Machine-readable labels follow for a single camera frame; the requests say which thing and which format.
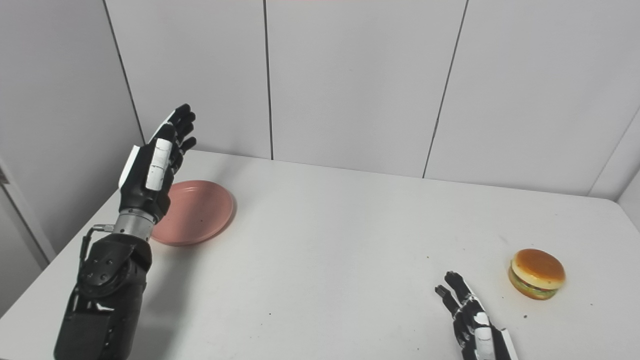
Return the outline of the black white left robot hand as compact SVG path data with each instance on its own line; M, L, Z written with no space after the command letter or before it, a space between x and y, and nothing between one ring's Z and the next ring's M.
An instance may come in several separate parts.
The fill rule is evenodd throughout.
M158 126L147 144L133 146L119 178L119 212L144 212L154 224L167 214L175 175L185 154L197 143L191 136L195 119L189 104L180 105Z

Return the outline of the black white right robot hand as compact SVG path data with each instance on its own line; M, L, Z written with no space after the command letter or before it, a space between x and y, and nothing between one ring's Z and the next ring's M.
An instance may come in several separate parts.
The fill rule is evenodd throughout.
M507 328L496 328L478 296L464 278L448 271L444 280L449 287L434 288L452 317L455 339L464 360L518 360Z

